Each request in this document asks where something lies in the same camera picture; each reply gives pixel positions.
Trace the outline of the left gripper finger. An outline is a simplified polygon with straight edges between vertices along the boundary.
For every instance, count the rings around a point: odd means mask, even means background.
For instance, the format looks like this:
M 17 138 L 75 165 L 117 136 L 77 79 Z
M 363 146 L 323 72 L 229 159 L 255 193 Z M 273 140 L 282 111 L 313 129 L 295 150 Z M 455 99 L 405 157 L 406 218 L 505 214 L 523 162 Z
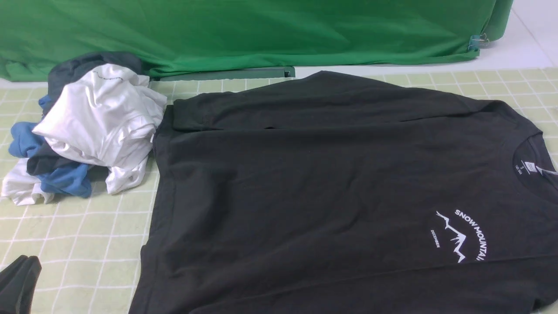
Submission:
M 21 255 L 0 273 L 0 312 L 29 314 L 41 263 L 37 256 Z

